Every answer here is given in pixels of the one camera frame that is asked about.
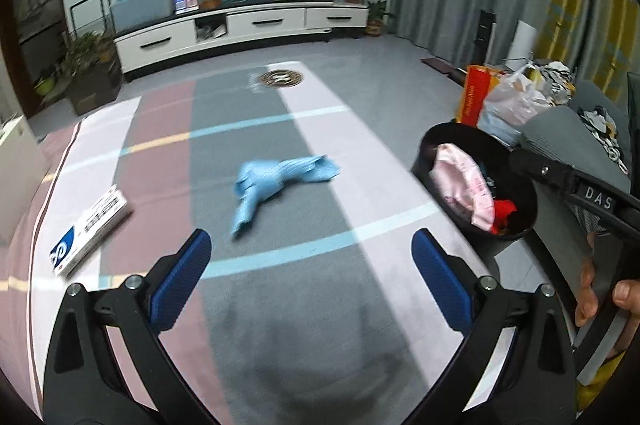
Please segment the person right hand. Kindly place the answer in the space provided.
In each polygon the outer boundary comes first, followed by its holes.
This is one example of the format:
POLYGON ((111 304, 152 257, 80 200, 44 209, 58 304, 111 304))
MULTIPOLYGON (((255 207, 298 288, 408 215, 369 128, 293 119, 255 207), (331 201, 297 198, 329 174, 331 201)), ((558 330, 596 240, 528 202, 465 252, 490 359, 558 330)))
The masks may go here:
MULTIPOLYGON (((592 289, 592 283, 596 277, 596 268, 594 267, 591 257, 588 257, 582 263, 580 269, 579 289, 577 294, 577 307, 575 310, 575 323, 578 327, 583 327, 597 313, 599 301, 596 293, 592 289)), ((611 359, 620 353, 623 353, 630 345, 632 338, 639 326, 639 282, 638 281, 620 281, 617 283, 612 295, 613 301, 617 307, 630 313, 630 317, 626 323, 623 333, 616 341, 616 344, 608 354, 611 359)))

